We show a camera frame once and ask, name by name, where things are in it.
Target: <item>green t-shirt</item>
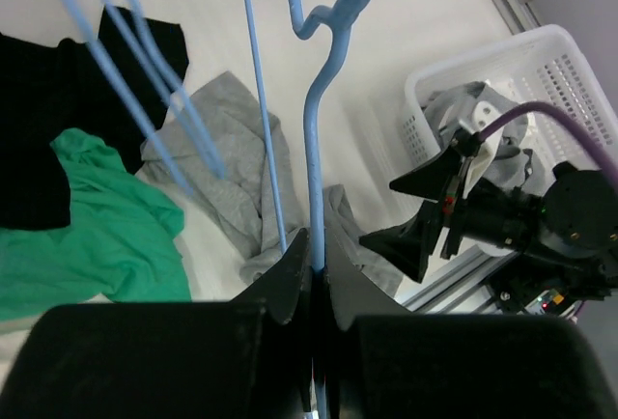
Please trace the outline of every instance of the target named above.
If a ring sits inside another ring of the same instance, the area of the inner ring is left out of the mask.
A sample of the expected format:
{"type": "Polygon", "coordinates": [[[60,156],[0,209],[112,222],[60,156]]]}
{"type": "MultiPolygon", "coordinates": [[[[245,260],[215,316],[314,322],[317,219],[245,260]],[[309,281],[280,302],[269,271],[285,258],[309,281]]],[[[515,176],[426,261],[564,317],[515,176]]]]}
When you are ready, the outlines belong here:
{"type": "Polygon", "coordinates": [[[52,148],[69,178],[70,226],[0,229],[0,320],[98,293],[114,301],[189,300],[173,242],[183,211],[127,173],[116,150],[95,136],[68,129],[52,148]]]}

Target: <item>white table surface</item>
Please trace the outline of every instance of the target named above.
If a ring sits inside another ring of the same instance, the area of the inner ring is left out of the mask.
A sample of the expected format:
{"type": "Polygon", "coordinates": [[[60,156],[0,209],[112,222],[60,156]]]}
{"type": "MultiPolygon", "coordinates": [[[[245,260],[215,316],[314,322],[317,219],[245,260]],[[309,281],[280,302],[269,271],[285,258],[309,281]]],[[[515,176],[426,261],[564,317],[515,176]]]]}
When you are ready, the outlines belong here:
{"type": "MultiPolygon", "coordinates": [[[[79,0],[94,27],[99,0],[79,0]]],[[[114,0],[126,5],[125,0],[114,0]]],[[[189,93],[224,70],[255,94],[242,0],[141,0],[151,18],[179,22],[190,66],[189,93]]],[[[290,145],[295,190],[308,216],[302,139],[306,91],[323,64],[330,38],[325,28],[307,42],[296,38],[287,0],[253,0],[271,112],[282,121],[290,145]]],[[[305,12],[334,0],[303,0],[305,12]]],[[[2,0],[0,31],[54,46],[81,40],[59,0],[2,0]]],[[[342,183],[359,225],[366,231],[401,223],[415,202],[388,190],[409,170],[397,129],[403,85],[414,70],[487,42],[510,36],[492,0],[372,0],[356,21],[348,60],[323,97],[320,144],[325,185],[342,183]]],[[[177,240],[195,299],[228,299],[243,289],[242,258],[206,215],[175,187],[164,189],[185,210],[177,240]]],[[[430,272],[441,264],[434,259],[430,272]]],[[[406,281],[401,292],[415,284],[406,281]]],[[[0,355],[9,350],[0,350],[0,355]]]]}

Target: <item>wall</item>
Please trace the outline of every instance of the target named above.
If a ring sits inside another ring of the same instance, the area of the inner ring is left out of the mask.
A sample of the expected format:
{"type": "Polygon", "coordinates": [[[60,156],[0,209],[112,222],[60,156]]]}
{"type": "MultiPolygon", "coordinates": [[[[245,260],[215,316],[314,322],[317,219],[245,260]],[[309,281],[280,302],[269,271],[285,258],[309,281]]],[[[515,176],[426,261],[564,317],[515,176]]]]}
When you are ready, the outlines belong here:
{"type": "Polygon", "coordinates": [[[535,0],[544,23],[564,26],[576,39],[614,109],[618,109],[616,0],[535,0]]]}

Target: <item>blue plastic hanger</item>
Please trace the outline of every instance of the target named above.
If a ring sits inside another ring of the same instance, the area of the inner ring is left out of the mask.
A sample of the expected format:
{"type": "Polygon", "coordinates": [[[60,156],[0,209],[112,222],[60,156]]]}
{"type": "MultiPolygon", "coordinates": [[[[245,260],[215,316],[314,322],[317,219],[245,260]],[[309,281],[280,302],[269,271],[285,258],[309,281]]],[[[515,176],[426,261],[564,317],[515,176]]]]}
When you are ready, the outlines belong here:
{"type": "Polygon", "coordinates": [[[105,6],[105,9],[109,13],[112,22],[114,23],[114,25],[116,25],[116,28],[118,28],[121,36],[125,40],[128,47],[131,49],[133,56],[135,56],[135,59],[139,62],[139,64],[144,69],[144,72],[153,83],[153,86],[163,100],[163,103],[172,109],[172,112],[174,113],[174,115],[176,115],[176,118],[183,127],[184,131],[188,134],[189,138],[197,148],[198,155],[202,159],[202,162],[205,166],[211,166],[211,156],[209,155],[209,151],[216,150],[214,149],[214,144],[205,143],[200,137],[203,133],[203,130],[196,130],[196,127],[199,128],[200,126],[204,126],[204,123],[199,118],[199,116],[197,116],[196,114],[191,114],[190,109],[187,109],[187,111],[189,113],[189,117],[192,119],[192,123],[194,124],[194,126],[192,126],[191,123],[187,121],[186,115],[181,113],[181,109],[178,107],[178,105],[170,99],[170,92],[163,83],[163,80],[161,79],[159,73],[156,71],[155,65],[153,65],[137,38],[135,38],[135,35],[126,24],[125,19],[121,16],[116,6],[113,5],[112,0],[101,1],[105,6]]]}
{"type": "Polygon", "coordinates": [[[95,35],[95,32],[90,27],[90,24],[86,19],[86,15],[81,11],[75,0],[61,1],[65,5],[65,8],[69,12],[70,16],[73,18],[73,21],[79,28],[81,34],[86,39],[86,46],[88,47],[88,50],[90,50],[90,53],[98,63],[98,66],[109,81],[109,84],[112,88],[114,88],[120,99],[123,101],[123,104],[133,117],[133,120],[135,120],[144,135],[153,142],[154,148],[161,155],[161,159],[170,170],[170,174],[174,181],[184,190],[184,192],[191,195],[193,193],[191,186],[187,182],[183,173],[181,173],[181,170],[172,156],[165,148],[165,145],[161,139],[157,136],[155,127],[146,115],[146,112],[144,112],[139,100],[137,100],[133,92],[130,90],[127,83],[120,75],[118,68],[109,57],[107,50],[103,44],[100,43],[97,35],[95,35]]]}
{"type": "Polygon", "coordinates": [[[332,31],[332,44],[326,63],[309,87],[303,113],[309,204],[311,213],[312,268],[316,273],[324,269],[324,203],[320,142],[318,139],[318,107],[330,82],[346,60],[351,26],[370,0],[337,0],[332,8],[315,7],[304,19],[301,0],[288,0],[295,34],[302,40],[313,36],[321,24],[332,31]]]}
{"type": "Polygon", "coordinates": [[[255,70],[255,82],[258,87],[258,100],[262,111],[262,125],[264,127],[264,142],[267,148],[268,168],[270,169],[270,183],[272,185],[272,200],[274,201],[274,211],[277,218],[277,230],[279,232],[279,245],[281,253],[285,253],[288,248],[286,240],[286,228],[283,221],[283,209],[279,195],[279,182],[277,181],[277,166],[272,149],[272,136],[270,135],[270,123],[268,120],[267,97],[264,90],[264,78],[262,76],[262,63],[260,60],[260,48],[255,31],[255,20],[253,18],[253,6],[251,0],[244,0],[244,8],[247,15],[247,26],[249,28],[249,40],[251,42],[251,55],[253,56],[253,68],[255,70]]]}
{"type": "Polygon", "coordinates": [[[142,5],[139,0],[128,0],[128,3],[130,5],[131,16],[133,17],[135,28],[137,30],[137,36],[139,36],[142,44],[144,44],[146,52],[153,61],[154,66],[161,73],[163,79],[167,81],[174,92],[178,92],[180,94],[181,99],[183,100],[184,109],[188,113],[189,118],[193,121],[193,124],[195,124],[195,127],[202,138],[202,142],[207,148],[206,158],[208,160],[208,166],[219,178],[223,178],[225,175],[223,160],[214,146],[208,130],[202,124],[199,114],[197,113],[193,102],[191,102],[191,99],[186,93],[181,79],[178,78],[174,70],[172,70],[169,64],[165,61],[165,58],[156,46],[155,39],[153,38],[151,30],[148,28],[148,24],[144,18],[142,5]]]}

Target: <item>white laundry basket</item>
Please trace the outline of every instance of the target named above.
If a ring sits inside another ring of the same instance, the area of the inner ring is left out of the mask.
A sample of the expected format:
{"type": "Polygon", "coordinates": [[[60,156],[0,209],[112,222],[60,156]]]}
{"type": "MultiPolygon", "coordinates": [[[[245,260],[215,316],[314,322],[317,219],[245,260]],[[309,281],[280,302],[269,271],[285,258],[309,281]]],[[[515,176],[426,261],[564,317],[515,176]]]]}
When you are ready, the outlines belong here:
{"type": "MultiPolygon", "coordinates": [[[[413,167],[439,152],[422,107],[435,92],[470,81],[485,81],[513,101],[557,105],[618,158],[616,114],[571,35],[549,25],[434,64],[407,79],[401,132],[413,167]]],[[[570,134],[538,114],[529,117],[523,145],[536,151],[548,171],[565,160],[579,168],[594,166],[570,134]]]]}

